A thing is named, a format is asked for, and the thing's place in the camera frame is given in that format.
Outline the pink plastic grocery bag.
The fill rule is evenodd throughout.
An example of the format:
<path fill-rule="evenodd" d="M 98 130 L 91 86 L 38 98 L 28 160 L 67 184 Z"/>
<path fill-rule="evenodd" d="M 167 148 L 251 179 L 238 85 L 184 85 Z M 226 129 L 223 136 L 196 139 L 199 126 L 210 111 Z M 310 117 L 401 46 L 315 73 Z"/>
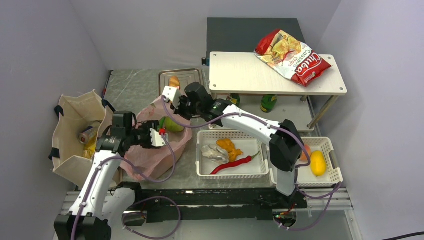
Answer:
<path fill-rule="evenodd" d="M 164 103 L 162 97 L 156 98 L 151 104 L 136 115 L 136 123 L 145 121 L 159 121 L 171 113 L 170 104 Z M 168 179 L 173 174 L 168 170 L 175 171 L 174 165 L 182 156 L 188 142 L 193 137 L 190 128 L 184 128 L 182 132 L 168 133 L 170 145 L 160 148 L 146 149 L 141 146 L 132 146 L 126 153 L 125 158 L 130 161 L 122 161 L 120 167 L 127 175 L 136 182 L 150 181 L 160 183 L 160 178 Z"/>

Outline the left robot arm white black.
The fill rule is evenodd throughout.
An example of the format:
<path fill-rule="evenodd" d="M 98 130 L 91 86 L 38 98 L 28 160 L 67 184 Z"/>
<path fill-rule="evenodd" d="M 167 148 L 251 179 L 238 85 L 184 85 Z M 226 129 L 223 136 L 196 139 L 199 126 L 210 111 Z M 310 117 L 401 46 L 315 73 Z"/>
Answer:
<path fill-rule="evenodd" d="M 159 149 L 165 146 L 158 120 L 138 122 L 134 113 L 117 111 L 111 124 L 97 139 L 88 177 L 79 196 L 66 214 L 54 221 L 60 240 L 109 240 L 112 226 L 124 211 L 139 209 L 144 203 L 141 187 L 118 184 L 115 195 L 107 200 L 112 179 L 133 146 Z"/>

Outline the clear dumplings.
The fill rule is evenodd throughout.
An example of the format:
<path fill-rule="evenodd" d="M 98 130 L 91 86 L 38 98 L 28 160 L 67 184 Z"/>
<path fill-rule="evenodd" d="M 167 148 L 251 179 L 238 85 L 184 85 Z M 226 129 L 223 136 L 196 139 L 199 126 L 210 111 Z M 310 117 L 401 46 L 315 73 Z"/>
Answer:
<path fill-rule="evenodd" d="M 201 148 L 201 153 L 204 158 L 207 158 L 220 165 L 230 162 L 228 152 L 216 144 L 203 146 Z"/>

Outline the green cabbage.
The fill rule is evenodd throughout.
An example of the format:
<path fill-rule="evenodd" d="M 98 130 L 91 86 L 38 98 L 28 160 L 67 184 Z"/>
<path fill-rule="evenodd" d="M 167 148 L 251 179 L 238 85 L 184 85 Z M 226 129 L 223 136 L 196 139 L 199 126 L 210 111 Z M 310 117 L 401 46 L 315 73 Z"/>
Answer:
<path fill-rule="evenodd" d="M 163 126 L 167 131 L 172 133 L 180 133 L 185 129 L 183 126 L 174 122 L 170 117 L 165 118 Z"/>

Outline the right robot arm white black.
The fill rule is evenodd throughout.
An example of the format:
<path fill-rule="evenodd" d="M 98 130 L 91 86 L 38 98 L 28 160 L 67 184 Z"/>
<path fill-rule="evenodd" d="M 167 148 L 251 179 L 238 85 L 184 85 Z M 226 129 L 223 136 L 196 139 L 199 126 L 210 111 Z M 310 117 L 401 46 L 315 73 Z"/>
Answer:
<path fill-rule="evenodd" d="M 287 208 L 295 201 L 296 162 L 307 150 L 292 121 L 278 122 L 248 113 L 228 100 L 213 98 L 198 82 L 189 84 L 184 93 L 176 87 L 165 86 L 162 99 L 170 103 L 174 115 L 186 120 L 201 117 L 207 124 L 238 130 L 266 144 L 270 162 L 276 168 L 276 203 Z"/>

